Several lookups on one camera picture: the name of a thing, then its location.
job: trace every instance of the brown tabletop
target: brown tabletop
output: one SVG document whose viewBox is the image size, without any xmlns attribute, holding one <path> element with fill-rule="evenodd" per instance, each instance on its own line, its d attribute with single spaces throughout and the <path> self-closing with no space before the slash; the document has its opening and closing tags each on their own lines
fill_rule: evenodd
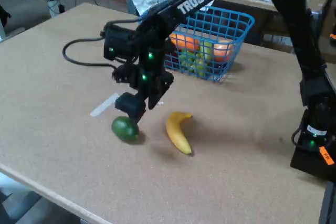
<svg viewBox="0 0 336 224">
<path fill-rule="evenodd" d="M 222 0 L 232 3 L 237 3 L 241 5 L 248 5 L 252 7 L 257 7 L 261 9 L 266 10 L 273 10 L 277 11 L 274 7 L 274 4 L 269 1 L 263 1 L 263 0 Z M 310 8 L 313 12 L 320 12 L 322 11 L 323 5 L 327 0 L 307 0 L 308 8 Z"/>
<path fill-rule="evenodd" d="M 84 4 L 0 44 L 0 170 L 92 223 L 317 223 L 325 184 L 289 167 L 303 112 L 295 56 L 243 45 L 220 84 L 174 73 L 164 104 L 140 121 L 145 143 L 131 146 L 111 132 L 113 106 L 90 116 L 131 90 L 112 69 L 61 55 L 128 17 Z M 68 55 L 105 62 L 102 45 Z M 194 115 L 184 127 L 194 157 L 166 136 L 172 111 Z"/>
</svg>

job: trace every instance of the floor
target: floor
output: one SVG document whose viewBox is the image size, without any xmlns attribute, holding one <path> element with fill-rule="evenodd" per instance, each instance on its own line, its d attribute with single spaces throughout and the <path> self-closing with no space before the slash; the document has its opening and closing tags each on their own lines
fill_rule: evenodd
<svg viewBox="0 0 336 224">
<path fill-rule="evenodd" d="M 106 2 L 104 0 L 96 0 L 100 6 L 120 10 L 122 12 L 127 11 L 127 6 L 113 3 L 111 1 Z M 92 0 L 76 0 L 76 5 L 88 2 L 94 4 Z M 74 7 L 74 0 L 61 0 L 61 3 L 65 6 L 65 10 Z M 24 27 L 30 29 L 43 21 L 50 19 L 49 8 L 45 0 L 0 0 L 2 7 L 12 15 L 12 18 L 8 20 L 5 26 L 6 33 Z M 27 193 L 12 194 L 3 203 L 7 212 L 10 212 Z M 20 219 L 18 224 L 73 224 L 73 216 L 66 210 L 58 207 L 49 200 L 42 198 L 35 206 Z"/>
<path fill-rule="evenodd" d="M 122 12 L 127 12 L 126 4 L 119 4 L 112 1 L 96 0 L 103 7 L 112 8 Z M 65 10 L 74 7 L 74 0 L 61 0 Z M 92 0 L 76 0 L 76 5 L 81 3 L 92 3 Z M 46 0 L 0 0 L 2 7 L 12 15 L 5 26 L 6 33 L 24 27 L 32 28 L 43 21 L 50 19 L 49 8 Z"/>
</svg>

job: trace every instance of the yellow banana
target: yellow banana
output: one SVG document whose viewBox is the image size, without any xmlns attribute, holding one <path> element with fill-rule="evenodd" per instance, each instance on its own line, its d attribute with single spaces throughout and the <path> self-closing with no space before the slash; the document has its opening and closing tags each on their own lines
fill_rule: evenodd
<svg viewBox="0 0 336 224">
<path fill-rule="evenodd" d="M 181 152 L 187 155 L 190 155 L 192 150 L 181 130 L 180 123 L 191 117 L 190 113 L 173 112 L 166 121 L 166 129 L 170 140 Z"/>
</svg>

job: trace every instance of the blue wire basket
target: blue wire basket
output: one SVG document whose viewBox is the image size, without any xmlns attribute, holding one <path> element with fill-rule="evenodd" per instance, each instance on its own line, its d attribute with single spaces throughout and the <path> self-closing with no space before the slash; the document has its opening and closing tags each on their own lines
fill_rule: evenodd
<svg viewBox="0 0 336 224">
<path fill-rule="evenodd" d="M 206 7 L 180 24 L 170 35 L 176 45 L 165 55 L 165 68 L 219 81 L 232 66 L 255 20 L 244 13 Z"/>
</svg>

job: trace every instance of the lime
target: lime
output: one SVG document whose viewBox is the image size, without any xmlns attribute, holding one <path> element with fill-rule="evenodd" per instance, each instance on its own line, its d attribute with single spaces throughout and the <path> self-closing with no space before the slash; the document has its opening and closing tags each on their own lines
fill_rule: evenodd
<svg viewBox="0 0 336 224">
<path fill-rule="evenodd" d="M 127 116 L 119 116 L 111 125 L 115 135 L 124 142 L 135 143 L 139 138 L 139 127 Z"/>
</svg>

